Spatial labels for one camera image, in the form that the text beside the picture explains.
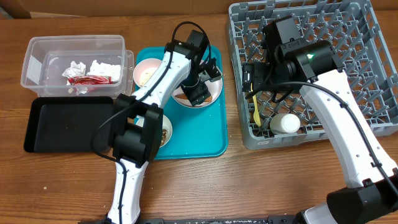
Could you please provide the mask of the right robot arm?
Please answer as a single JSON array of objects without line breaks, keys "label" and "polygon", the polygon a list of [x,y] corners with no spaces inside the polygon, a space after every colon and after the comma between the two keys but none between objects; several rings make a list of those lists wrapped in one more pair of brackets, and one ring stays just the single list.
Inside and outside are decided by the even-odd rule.
[{"label": "right robot arm", "polygon": [[270,66],[259,91],[299,92],[321,122],[338,156],[346,186],[297,214],[296,223],[367,223],[397,211],[397,164],[359,109],[343,63],[326,40],[266,41]]}]

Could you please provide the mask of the red foil wrapper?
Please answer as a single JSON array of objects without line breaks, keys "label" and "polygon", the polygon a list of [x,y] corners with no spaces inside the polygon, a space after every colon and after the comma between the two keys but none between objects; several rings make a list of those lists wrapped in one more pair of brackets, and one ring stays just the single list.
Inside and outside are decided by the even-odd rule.
[{"label": "red foil wrapper", "polygon": [[105,85],[112,84],[111,77],[108,76],[82,76],[68,79],[71,85]]}]

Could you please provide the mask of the white bowl with food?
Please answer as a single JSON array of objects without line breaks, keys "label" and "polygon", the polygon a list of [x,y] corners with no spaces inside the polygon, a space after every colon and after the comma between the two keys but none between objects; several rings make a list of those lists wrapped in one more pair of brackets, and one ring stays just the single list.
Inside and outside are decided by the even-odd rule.
[{"label": "white bowl with food", "polygon": [[[136,118],[135,120],[135,125],[143,127],[144,125],[144,118]],[[166,145],[169,141],[170,138],[172,137],[173,129],[172,129],[172,123],[166,117],[166,115],[163,115],[162,118],[162,139],[160,142],[160,147],[163,147]]]}]

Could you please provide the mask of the white plastic cup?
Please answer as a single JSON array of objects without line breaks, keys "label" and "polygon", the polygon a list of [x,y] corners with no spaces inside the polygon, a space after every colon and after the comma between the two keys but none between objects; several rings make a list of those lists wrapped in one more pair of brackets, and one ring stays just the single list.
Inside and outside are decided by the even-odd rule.
[{"label": "white plastic cup", "polygon": [[270,129],[274,134],[295,133],[300,126],[299,117],[290,113],[277,114],[270,122]]}]

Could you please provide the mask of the yellow plastic spoon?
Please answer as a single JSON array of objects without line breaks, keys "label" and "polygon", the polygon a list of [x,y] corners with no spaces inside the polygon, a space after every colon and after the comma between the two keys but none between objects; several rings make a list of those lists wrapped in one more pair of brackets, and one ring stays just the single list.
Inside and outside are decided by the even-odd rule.
[{"label": "yellow plastic spoon", "polygon": [[256,95],[252,96],[252,100],[253,100],[253,103],[254,103],[253,120],[256,123],[256,125],[258,127],[260,127],[261,126],[261,118],[260,118],[260,114],[259,114],[259,108],[258,108],[258,104],[257,104]]}]

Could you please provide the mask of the orange carrot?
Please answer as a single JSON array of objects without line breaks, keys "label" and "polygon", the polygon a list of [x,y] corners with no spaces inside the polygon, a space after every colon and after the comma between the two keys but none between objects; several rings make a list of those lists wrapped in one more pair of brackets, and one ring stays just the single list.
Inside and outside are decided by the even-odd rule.
[{"label": "orange carrot", "polygon": [[[187,100],[188,98],[187,98],[187,96],[184,94],[184,93],[180,93],[180,94],[177,94],[177,95],[175,95],[175,97],[176,98],[179,98],[179,99],[182,99],[182,100]],[[211,102],[212,101],[212,96],[209,96],[206,100],[205,100],[205,102]]]}]

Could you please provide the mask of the brown food scrap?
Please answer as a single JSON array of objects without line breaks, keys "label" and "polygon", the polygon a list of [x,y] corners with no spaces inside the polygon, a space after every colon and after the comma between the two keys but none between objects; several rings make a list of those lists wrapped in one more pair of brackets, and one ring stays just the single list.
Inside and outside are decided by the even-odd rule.
[{"label": "brown food scrap", "polygon": [[163,129],[162,130],[162,139],[161,139],[161,143],[160,143],[161,146],[163,146],[167,142],[167,140],[168,140],[167,135],[168,135],[168,131],[166,129]]}]

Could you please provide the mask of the white bowl with residue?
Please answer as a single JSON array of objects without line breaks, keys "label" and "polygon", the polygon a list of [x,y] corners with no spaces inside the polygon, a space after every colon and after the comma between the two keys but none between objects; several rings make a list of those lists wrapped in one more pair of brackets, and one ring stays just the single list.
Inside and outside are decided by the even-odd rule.
[{"label": "white bowl with residue", "polygon": [[143,87],[161,63],[162,61],[157,58],[147,58],[139,62],[133,71],[134,83],[139,88]]}]

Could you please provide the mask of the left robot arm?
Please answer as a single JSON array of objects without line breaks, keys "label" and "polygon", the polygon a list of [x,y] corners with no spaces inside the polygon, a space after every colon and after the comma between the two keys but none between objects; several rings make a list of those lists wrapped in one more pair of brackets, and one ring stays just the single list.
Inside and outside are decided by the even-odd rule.
[{"label": "left robot arm", "polygon": [[137,222],[144,173],[160,147],[164,106],[177,88],[183,90],[191,105],[205,102],[211,95],[201,72],[209,74],[211,81],[221,78],[209,42],[173,40],[166,45],[162,63],[147,83],[130,96],[116,98],[114,114],[108,121],[116,184],[106,222]]}]

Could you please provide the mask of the white napkin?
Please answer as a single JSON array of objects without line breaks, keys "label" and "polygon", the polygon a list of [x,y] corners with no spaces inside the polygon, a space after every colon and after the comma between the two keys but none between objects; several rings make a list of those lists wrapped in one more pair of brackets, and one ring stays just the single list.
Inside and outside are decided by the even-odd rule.
[{"label": "white napkin", "polygon": [[60,72],[57,71],[56,74],[60,78],[65,78],[65,84],[71,85],[68,82],[69,78],[82,77],[82,76],[108,76],[111,77],[112,84],[105,85],[72,85],[68,89],[69,93],[74,93],[76,95],[85,95],[94,91],[123,91],[123,86],[121,82],[121,65],[98,62],[93,60],[90,67],[83,62],[76,63],[71,61],[69,67],[64,68]]}]

